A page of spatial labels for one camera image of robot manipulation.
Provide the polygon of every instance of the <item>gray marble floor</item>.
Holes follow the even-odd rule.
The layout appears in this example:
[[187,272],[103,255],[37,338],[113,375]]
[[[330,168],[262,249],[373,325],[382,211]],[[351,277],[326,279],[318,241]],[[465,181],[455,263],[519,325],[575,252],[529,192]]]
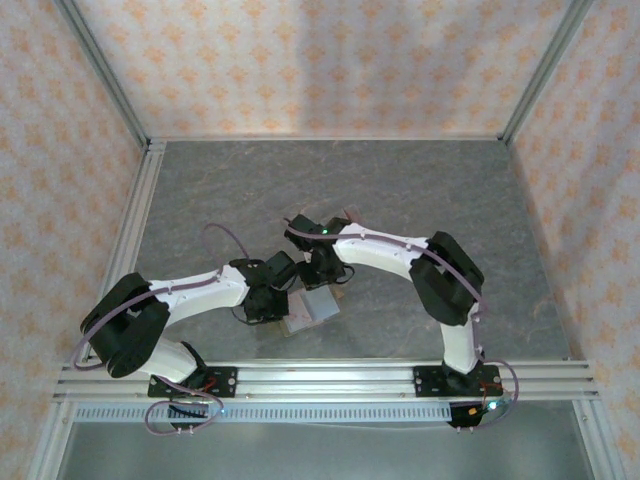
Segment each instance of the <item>gray marble floor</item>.
[[[491,309],[481,322],[487,355],[565,356],[558,320],[521,192],[499,142],[247,141],[167,145],[137,269],[146,279],[217,267],[200,231],[220,222],[255,258],[284,249],[282,217],[321,221],[358,206],[364,225],[408,236],[452,234],[484,272]],[[208,236],[225,262],[241,256],[222,233]],[[442,355],[436,322],[406,280],[367,267],[344,285],[341,313],[285,338],[279,325],[247,327],[229,309],[167,330],[207,360]]]

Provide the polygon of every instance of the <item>mounting plate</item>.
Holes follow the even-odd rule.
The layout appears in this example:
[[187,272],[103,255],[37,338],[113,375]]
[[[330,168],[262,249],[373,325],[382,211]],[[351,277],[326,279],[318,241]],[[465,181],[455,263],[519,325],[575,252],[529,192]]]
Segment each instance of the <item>mounting plate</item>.
[[482,384],[490,384],[487,397],[502,396],[502,380],[500,370],[495,365],[478,365],[469,372],[466,379],[470,387],[462,392],[447,383],[444,370],[440,365],[424,365],[413,367],[413,385],[416,397],[483,397]]
[[[233,398],[236,396],[238,383],[238,369],[236,367],[209,367],[205,372],[206,393],[220,398]],[[147,395],[150,398],[180,398],[189,395],[165,384],[155,375],[149,380]]]

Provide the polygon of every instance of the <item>wall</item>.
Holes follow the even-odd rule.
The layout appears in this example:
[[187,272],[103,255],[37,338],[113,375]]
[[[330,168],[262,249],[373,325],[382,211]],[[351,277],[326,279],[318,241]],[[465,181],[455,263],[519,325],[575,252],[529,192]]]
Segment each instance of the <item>wall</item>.
[[0,471],[23,478],[140,160],[50,0],[0,4]]
[[515,142],[556,300],[606,386],[629,478],[640,471],[639,51],[637,2],[596,1]]
[[151,136],[495,136],[569,0],[79,0]]

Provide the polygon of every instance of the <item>black mounting bracket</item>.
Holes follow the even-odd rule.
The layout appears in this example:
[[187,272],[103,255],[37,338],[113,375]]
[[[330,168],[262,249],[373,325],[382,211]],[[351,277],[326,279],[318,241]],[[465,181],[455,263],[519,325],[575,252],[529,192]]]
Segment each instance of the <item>black mounting bracket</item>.
[[[220,398],[233,398],[236,396],[238,385],[238,369],[236,367],[207,366],[199,371],[199,375],[202,376],[201,391]],[[189,394],[170,387],[155,375],[151,375],[147,395],[150,398],[175,399],[189,397]]]
[[413,367],[413,385],[416,397],[502,396],[500,370],[495,365],[485,365],[480,362],[467,375],[457,374],[455,377],[442,365]]

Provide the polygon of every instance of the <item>ventilation slot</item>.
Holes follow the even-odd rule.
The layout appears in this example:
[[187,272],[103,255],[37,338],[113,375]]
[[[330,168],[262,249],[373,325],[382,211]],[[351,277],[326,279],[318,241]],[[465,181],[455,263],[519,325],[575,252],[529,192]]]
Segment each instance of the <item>ventilation slot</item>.
[[[140,403],[81,403],[76,409],[78,423],[140,423],[149,405]],[[206,407],[181,407],[192,414],[207,413],[206,418],[193,418],[162,406],[154,409],[152,421],[173,423],[203,422],[209,418]],[[442,422],[451,420],[448,403],[421,402],[401,405],[379,404],[291,404],[235,403],[218,414],[218,423],[375,423],[375,422]]]

